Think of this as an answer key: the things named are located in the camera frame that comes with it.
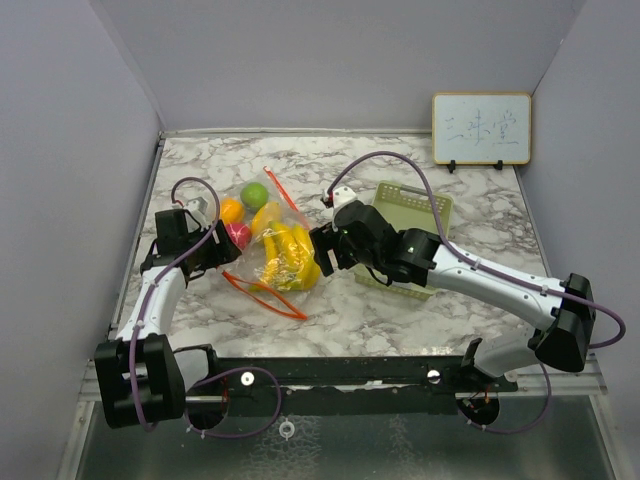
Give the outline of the clear orange-zip bag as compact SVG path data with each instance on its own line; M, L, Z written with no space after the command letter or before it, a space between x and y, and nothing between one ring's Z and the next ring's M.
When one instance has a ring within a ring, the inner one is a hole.
M293 197L269 167L263 167L248 181L235 182L223 194L221 208L227 233L241 251L260 243L271 221L309 228Z
M279 316L304 321L308 315L292 297L308 294L316 285L320 268L309 231L295 223L270 220L249 245L238 263L222 276L241 294Z

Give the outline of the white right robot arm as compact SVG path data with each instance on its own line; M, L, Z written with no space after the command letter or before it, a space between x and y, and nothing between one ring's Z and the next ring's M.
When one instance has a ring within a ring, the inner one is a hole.
M378 210L359 200L337 210L310 233L314 259L324 275L366 267L385 284L450 290L509 312L526 327L471 342L459 367L461 383L481 391L495 378L532 364L583 370L595 322L589 281L576 274L561 281L529 276L458 250L438 235L397 231Z

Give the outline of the green toy apple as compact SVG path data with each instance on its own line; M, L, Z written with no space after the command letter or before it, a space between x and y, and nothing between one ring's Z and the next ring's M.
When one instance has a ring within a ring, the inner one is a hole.
M246 184L240 193L243 205L252 212L259 211L269 201L269 191L260 182Z

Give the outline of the red toy apple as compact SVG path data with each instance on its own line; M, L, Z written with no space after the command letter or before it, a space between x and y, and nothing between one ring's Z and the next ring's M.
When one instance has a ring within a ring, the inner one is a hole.
M243 251L252 240L252 232L250 228L239 222L230 223L226 226L226 231L233 243Z

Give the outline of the orange toy bell pepper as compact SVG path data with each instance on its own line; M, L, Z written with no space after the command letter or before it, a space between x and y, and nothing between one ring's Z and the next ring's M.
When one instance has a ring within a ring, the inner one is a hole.
M245 216L245 208L241 201L235 198L224 198L220 204L220 219L225 225L242 223Z

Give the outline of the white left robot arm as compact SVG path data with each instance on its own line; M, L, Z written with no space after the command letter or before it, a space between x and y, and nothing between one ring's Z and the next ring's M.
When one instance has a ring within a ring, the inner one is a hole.
M130 318L94 354L103 411L112 428L150 428L182 415L188 387L167 337L176 306L190 281L241 255L220 220L205 227L195 213L170 209L155 214L155 225Z

